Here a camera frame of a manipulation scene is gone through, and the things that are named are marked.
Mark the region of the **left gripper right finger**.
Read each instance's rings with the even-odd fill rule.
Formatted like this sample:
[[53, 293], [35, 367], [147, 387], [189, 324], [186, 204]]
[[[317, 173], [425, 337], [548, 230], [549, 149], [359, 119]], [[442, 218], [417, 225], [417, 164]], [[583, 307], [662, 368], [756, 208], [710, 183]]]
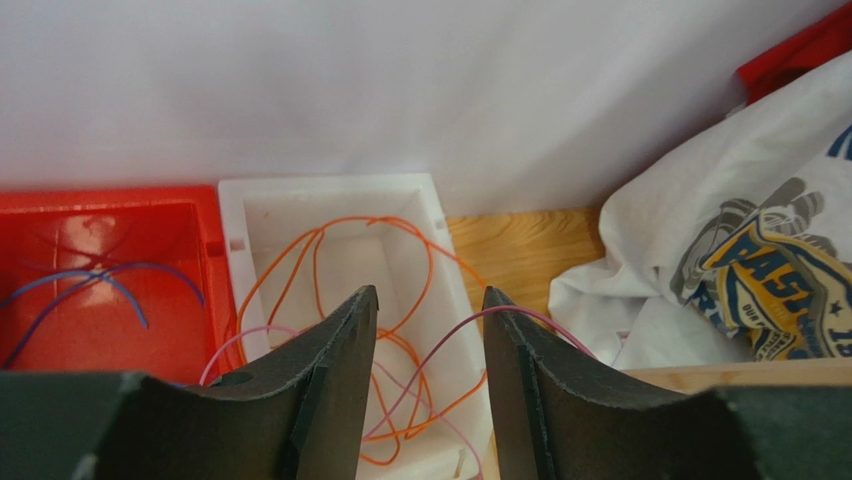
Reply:
[[847, 479], [851, 391], [730, 386], [696, 394], [619, 372], [483, 297], [504, 479]]

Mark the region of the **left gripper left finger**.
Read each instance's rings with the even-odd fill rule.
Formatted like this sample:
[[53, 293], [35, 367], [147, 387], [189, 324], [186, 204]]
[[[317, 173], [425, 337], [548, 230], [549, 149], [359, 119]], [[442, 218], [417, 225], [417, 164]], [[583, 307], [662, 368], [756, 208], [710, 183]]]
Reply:
[[5, 373], [5, 479], [352, 479], [363, 436], [378, 295], [209, 386], [143, 372]]

